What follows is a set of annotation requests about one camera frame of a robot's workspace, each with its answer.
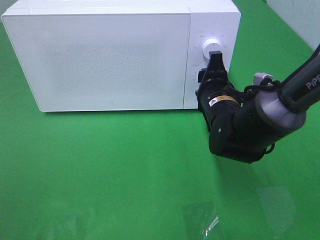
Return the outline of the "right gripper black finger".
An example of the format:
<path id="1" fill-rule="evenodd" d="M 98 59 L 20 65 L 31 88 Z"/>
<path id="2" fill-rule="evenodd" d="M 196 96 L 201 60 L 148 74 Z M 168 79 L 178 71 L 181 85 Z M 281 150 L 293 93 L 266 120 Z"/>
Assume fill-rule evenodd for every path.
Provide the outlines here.
<path id="1" fill-rule="evenodd" d="M 210 79 L 228 80 L 228 72 L 223 62 L 223 53 L 219 50 L 209 52 L 207 67 L 198 72 L 197 81 L 199 83 L 204 83 Z"/>

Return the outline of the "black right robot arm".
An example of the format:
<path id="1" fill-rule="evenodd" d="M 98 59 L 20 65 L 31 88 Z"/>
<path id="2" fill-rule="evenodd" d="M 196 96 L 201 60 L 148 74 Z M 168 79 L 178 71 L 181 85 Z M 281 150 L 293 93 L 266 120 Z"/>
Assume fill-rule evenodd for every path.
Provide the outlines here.
<path id="1" fill-rule="evenodd" d="M 250 164 L 300 129 L 307 110 L 320 100 L 320 51 L 316 49 L 284 81 L 258 72 L 243 91 L 229 81 L 222 52 L 211 51 L 198 82 L 195 95 L 209 132 L 210 152 Z"/>

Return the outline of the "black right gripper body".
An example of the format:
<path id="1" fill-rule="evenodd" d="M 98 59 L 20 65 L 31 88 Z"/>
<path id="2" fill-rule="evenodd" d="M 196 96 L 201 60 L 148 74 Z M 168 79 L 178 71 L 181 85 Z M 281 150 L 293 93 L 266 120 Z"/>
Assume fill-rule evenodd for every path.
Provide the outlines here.
<path id="1" fill-rule="evenodd" d="M 195 95 L 198 110 L 202 113 L 210 133 L 218 124 L 229 124 L 233 115 L 240 109 L 244 98 L 226 78 L 198 78 L 199 88 Z"/>

